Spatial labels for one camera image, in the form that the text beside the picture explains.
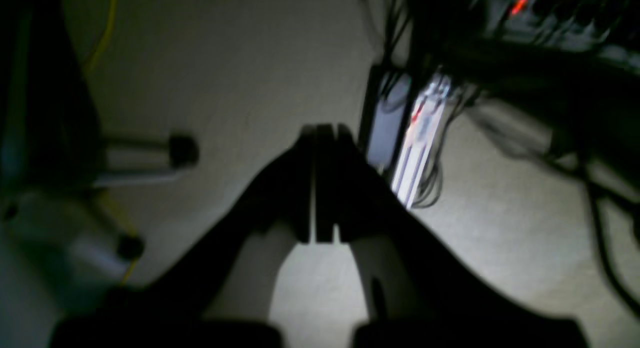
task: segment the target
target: tangled wires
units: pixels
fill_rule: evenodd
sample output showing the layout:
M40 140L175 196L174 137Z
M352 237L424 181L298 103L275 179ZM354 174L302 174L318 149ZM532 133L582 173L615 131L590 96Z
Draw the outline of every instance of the tangled wires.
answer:
M411 21L409 10L405 8L404 4L400 4L399 8L397 7L398 1L400 0L384 0L384 9L386 12L384 17L384 35L382 35L376 28L369 0L358 1L369 40L376 50L380 50L381 48L382 63L390 64L398 42L400 42L400 38L402 38ZM402 18L402 15L404 15L404 18L402 24L398 27L398 22Z
M531 147L532 145L528 143L525 138L521 136L518 137L514 132L505 132L504 129L492 124L490 120L483 118L482 115L470 113L469 116L471 122L485 134L489 141L498 148L499 152L505 156L505 158L527 160L565 179L576 180L583 184L589 204L594 248L598 255L598 263L603 278L606 279L610 288L613 289L620 300L624 302L631 313L633 313L637 319L640 319L640 302L630 293L629 289L619 278L617 269L613 264L607 239L608 232L606 230L606 222L602 217L600 202L601 200L608 199L627 214L633 216L633 232L636 239L640 237L640 204L592 180L588 169L588 163L591 157L585 143L585 133L581 129L575 129L573 132L573 138L574 141L576 141L574 148L578 163L575 166L567 167L558 163L549 154L533 149Z
M478 97L480 96L480 89L476 88L469 97L467 97L467 91L462 90L457 99L455 107L451 114L446 119L444 128L442 129L442 135L436 149L432 149L429 152L429 156L427 157L427 163L433 162L431 165L431 169L425 169L422 179L420 180L420 184L418 185L418 191L416 192L416 197L413 200L413 205L411 206L414 209L427 209L429 207L433 207L442 195L442 189L444 186L444 174L442 172L442 148L444 147L444 143L446 140L447 132L449 127L453 121L459 117L466 108L472 107Z

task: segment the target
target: white floor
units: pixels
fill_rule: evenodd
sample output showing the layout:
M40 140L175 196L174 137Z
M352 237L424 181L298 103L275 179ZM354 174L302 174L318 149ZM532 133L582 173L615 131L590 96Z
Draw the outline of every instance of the white floor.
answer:
M106 0L65 4L82 54ZM147 242L132 282L176 261L302 125L356 132L374 58L357 0L119 0L112 43L89 77L105 132L190 132L201 145L199 166L179 181L114 189ZM465 117L452 125L443 166L441 201L414 214L470 269L532 309L578 316L595 347L640 344L592 257L579 185L503 158ZM615 263L640 292L631 221L613 207L606 214ZM367 319L349 249L297 247L270 315L291 347L346 347Z

